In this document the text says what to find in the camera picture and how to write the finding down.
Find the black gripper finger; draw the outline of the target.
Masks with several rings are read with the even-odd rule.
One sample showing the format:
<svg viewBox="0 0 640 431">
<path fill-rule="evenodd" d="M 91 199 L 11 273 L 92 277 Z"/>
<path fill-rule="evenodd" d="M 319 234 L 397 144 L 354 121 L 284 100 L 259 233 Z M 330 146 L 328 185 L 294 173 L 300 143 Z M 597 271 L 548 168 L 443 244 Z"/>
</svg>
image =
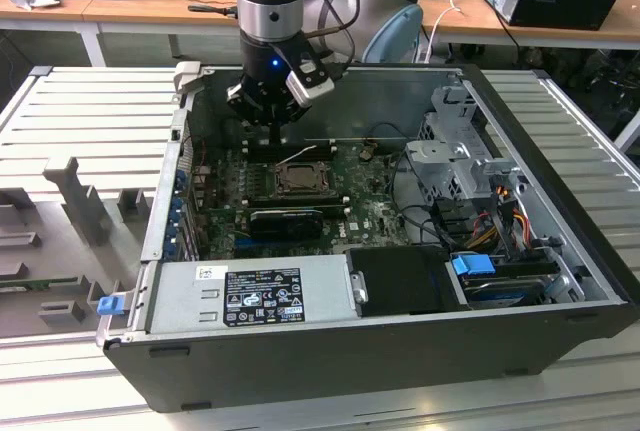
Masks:
<svg viewBox="0 0 640 431">
<path fill-rule="evenodd" d="M 226 90 L 227 104 L 253 127 L 269 132 L 269 143 L 277 144 L 275 101 L 270 89 L 262 82 L 241 81 Z"/>
<path fill-rule="evenodd" d="M 309 107 L 300 106 L 295 99 L 275 106 L 276 145 L 280 145 L 282 143 L 282 128 L 298 121 L 308 110 Z"/>
</svg>

